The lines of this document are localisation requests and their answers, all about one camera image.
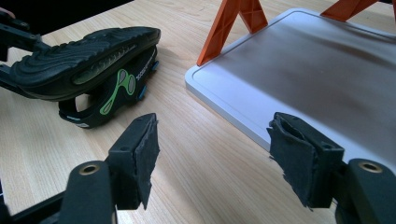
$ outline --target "orange stand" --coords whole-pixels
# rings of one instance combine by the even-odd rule
[[[220,55],[238,13],[251,34],[268,24],[259,0],[223,0],[198,58],[199,66]]]
[[[320,15],[337,21],[347,21],[375,2],[377,0],[339,0]],[[396,0],[393,0],[396,18],[395,3]],[[220,55],[238,13],[251,34],[268,24],[259,0],[223,0],[198,58],[198,66]]]

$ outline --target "wooden table surface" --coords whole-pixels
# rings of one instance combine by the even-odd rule
[[[261,2],[270,21],[293,7],[323,11],[335,1]],[[92,130],[61,119],[57,103],[1,89],[0,178],[11,214],[63,191],[75,166],[104,160],[133,119],[156,113],[161,152],[148,208],[119,211],[120,223],[335,223],[334,205],[303,207],[269,153],[186,89],[185,73],[198,59],[220,3],[136,0],[43,36],[54,46],[109,27],[157,27],[160,65],[142,102]],[[351,21],[395,33],[392,5],[376,3]],[[226,44],[247,33],[238,17]],[[11,49],[7,64],[25,54]]]

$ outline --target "gray surface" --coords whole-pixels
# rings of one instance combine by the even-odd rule
[[[186,73],[187,88],[269,149],[276,111],[396,173],[396,37],[317,12],[284,12]]]

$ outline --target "green logo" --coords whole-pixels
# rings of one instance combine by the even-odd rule
[[[108,112],[110,112],[111,107],[114,104],[114,101],[116,100],[117,93],[119,91],[120,87],[125,88],[126,92],[129,95],[134,94],[134,88],[136,86],[136,81],[134,80],[133,75],[129,75],[128,72],[124,69],[120,69],[117,75],[117,85],[116,88],[113,91],[113,94],[111,95],[110,99],[105,103],[104,106],[100,109],[100,113],[102,115],[107,115]]]

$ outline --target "brass grommet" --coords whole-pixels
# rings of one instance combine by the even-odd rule
[[[376,173],[376,174],[382,173],[382,168],[380,166],[369,161],[359,162],[359,167],[371,173]]]
[[[88,165],[81,167],[81,169],[79,169],[79,173],[81,175],[91,175],[91,174],[95,173],[96,171],[98,171],[99,168],[100,167],[96,164],[88,164]]]

